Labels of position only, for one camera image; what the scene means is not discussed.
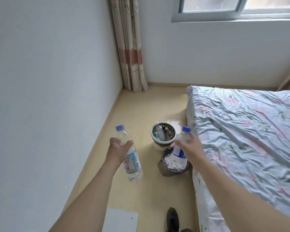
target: blue bottle cap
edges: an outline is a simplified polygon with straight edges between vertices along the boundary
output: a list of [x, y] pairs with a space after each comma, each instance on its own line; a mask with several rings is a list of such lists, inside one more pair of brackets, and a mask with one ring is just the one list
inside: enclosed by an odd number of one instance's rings
[[190, 128], [184, 126], [183, 127], [183, 132], [190, 133]]
[[124, 125], [118, 125], [118, 126], [116, 126], [117, 132], [122, 131], [124, 129], [125, 129]]

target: person's left arm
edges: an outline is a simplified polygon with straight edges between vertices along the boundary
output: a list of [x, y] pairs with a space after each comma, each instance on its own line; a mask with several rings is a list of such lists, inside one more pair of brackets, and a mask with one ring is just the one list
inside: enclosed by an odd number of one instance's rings
[[95, 177], [59, 217], [49, 232], [101, 232], [113, 176], [133, 145], [110, 139], [106, 159]]

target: black shoe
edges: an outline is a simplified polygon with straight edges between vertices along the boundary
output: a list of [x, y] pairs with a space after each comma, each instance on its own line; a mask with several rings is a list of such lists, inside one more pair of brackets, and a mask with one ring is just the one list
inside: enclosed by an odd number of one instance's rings
[[181, 232], [193, 232], [193, 231], [190, 229], [184, 229], [184, 230], [181, 230]]
[[166, 214], [166, 232], [179, 232], [178, 214], [174, 208], [169, 208]]

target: mattress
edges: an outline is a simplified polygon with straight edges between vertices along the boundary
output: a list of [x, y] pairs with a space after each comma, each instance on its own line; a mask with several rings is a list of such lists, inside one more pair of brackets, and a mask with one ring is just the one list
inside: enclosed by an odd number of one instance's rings
[[[221, 171], [290, 216], [290, 91], [190, 86], [188, 126]], [[230, 231], [193, 170], [201, 232]]]

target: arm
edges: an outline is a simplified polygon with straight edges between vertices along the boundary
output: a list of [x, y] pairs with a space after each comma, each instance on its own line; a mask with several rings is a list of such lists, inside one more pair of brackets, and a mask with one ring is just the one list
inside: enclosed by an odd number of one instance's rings
[[116, 138], [110, 139], [104, 164], [49, 232], [102, 231], [113, 176], [132, 144], [132, 140], [119, 145]]
[[290, 217], [238, 185], [205, 156], [199, 138], [175, 143], [203, 177], [231, 232], [290, 232]]

